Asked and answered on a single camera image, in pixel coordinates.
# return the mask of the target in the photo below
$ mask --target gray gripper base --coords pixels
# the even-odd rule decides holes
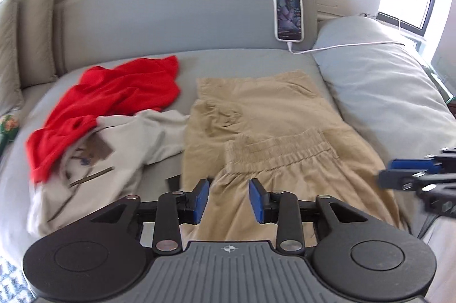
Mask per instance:
[[[110,303],[347,303],[318,282],[306,262],[268,242],[192,242],[158,258],[150,271]],[[414,299],[410,303],[421,303]]]

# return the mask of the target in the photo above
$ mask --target blue gripper pad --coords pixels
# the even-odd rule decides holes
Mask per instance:
[[[416,169],[417,172],[427,171],[429,174],[440,173],[441,165],[434,159],[394,159],[389,162],[388,169]]]
[[[206,208],[207,198],[209,196],[209,182],[206,181],[202,190],[196,198],[195,211],[193,212],[193,219],[195,223],[200,223],[204,209]]]
[[[255,214],[255,218],[258,223],[264,223],[264,208],[263,202],[261,200],[261,195],[255,187],[253,181],[249,181],[249,197],[250,204],[252,204],[252,209]]]

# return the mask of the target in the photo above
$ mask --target elastic waistband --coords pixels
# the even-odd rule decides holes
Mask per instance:
[[[234,141],[228,141],[225,149],[225,168],[234,173],[272,170],[310,158],[322,151],[334,153],[331,145],[316,128],[310,128],[298,135],[261,141],[240,134]]]

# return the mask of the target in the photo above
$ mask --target window frame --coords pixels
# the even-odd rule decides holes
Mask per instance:
[[[406,21],[402,21],[402,20],[400,21],[400,27],[405,30],[411,31],[412,33],[417,34],[419,36],[424,36],[426,33],[427,26],[429,24],[432,10],[434,9],[434,3],[435,3],[435,0],[429,0],[428,7],[426,9],[425,20],[424,20],[423,26],[421,28],[418,28],[418,27],[416,27],[412,24],[409,24]],[[379,13],[377,14],[377,20],[387,22],[391,25],[394,25],[395,27],[399,27],[399,19],[397,17],[391,16],[384,12],[379,11]]]

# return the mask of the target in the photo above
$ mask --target white charging cable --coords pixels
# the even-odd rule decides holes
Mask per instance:
[[[302,55],[304,53],[310,53],[310,52],[317,52],[317,51],[325,51],[325,50],[330,50],[332,48],[338,48],[338,47],[351,47],[351,46],[370,46],[373,44],[399,44],[401,46],[405,47],[405,44],[401,42],[395,42],[393,40],[385,40],[383,42],[366,42],[366,43],[350,43],[350,44],[337,44],[335,46],[329,46],[329,47],[323,47],[323,48],[316,48],[313,50],[306,50],[306,51],[298,51],[294,52],[293,51],[293,42],[287,42],[286,43],[288,46],[288,51],[290,51],[294,55]]]

